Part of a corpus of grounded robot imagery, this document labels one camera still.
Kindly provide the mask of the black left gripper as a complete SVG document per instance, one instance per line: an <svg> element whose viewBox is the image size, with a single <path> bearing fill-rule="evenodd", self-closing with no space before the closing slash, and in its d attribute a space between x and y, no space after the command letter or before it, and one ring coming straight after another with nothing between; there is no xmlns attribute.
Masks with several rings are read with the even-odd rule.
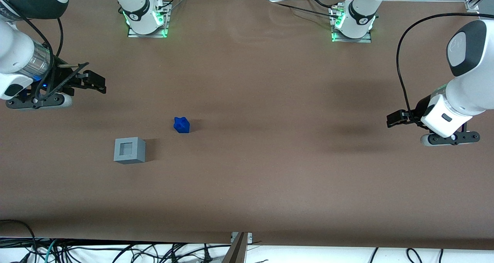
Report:
<svg viewBox="0 0 494 263"><path fill-rule="evenodd" d="M414 116L412 110L397 110L394 113L388 114L387 128L398 125L416 124L422 129L430 129L430 127L422 122L422 118L430 114L434 107L435 101L431 103L431 95L428 95L418 101L414 109Z"/></svg>

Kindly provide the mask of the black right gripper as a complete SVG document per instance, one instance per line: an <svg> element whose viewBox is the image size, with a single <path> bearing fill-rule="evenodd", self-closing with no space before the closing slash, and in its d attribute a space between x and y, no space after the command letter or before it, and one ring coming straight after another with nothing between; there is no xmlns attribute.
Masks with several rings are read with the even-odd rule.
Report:
<svg viewBox="0 0 494 263"><path fill-rule="evenodd" d="M57 62L47 77L23 90L23 101L58 102L73 97L78 89L96 90L106 94L105 78L93 71L83 71L89 63L62 64Z"/></svg>

